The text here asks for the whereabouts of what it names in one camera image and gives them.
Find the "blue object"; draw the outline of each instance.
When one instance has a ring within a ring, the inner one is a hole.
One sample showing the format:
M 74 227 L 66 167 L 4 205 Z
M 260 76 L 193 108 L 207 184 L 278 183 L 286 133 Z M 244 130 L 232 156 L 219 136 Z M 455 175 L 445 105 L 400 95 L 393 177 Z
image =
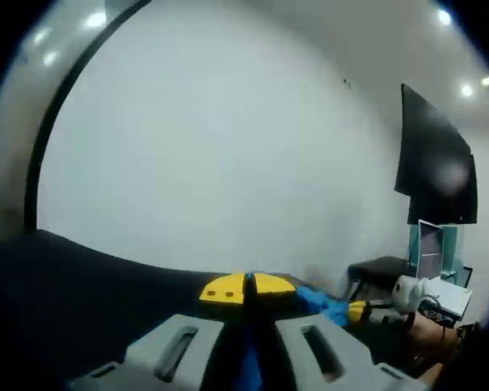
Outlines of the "blue object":
M 349 308 L 347 301 L 330 299 L 325 293 L 308 287 L 297 287 L 297 295 L 307 303 L 311 313 L 323 314 L 338 326 L 347 325 L 346 315 Z

